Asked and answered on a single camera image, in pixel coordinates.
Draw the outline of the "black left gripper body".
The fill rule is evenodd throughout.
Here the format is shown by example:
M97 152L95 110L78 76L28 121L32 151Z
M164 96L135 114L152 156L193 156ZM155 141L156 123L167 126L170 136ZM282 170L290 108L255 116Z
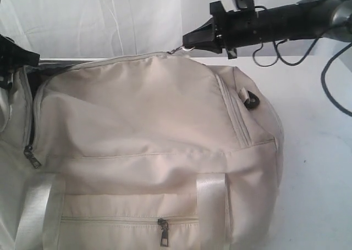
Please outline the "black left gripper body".
M23 66L38 66L39 61L39 54L25 50L11 38L1 35L1 88L12 88L13 71Z

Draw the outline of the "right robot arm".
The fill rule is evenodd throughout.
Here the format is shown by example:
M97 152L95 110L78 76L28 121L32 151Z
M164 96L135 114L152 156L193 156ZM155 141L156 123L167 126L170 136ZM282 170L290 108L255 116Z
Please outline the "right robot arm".
M237 57L237 49L281 40L330 38L351 42L351 0L301 0L260 8L254 0L233 0L236 10L210 3L211 18L183 36L186 49Z

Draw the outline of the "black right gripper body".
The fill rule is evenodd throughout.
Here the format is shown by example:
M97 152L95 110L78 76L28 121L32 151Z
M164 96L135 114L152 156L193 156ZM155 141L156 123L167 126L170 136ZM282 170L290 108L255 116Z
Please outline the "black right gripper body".
M226 50L230 59L237 57L237 49L257 45L262 41L262 11L224 11L219 10L212 15L213 53L221 54Z

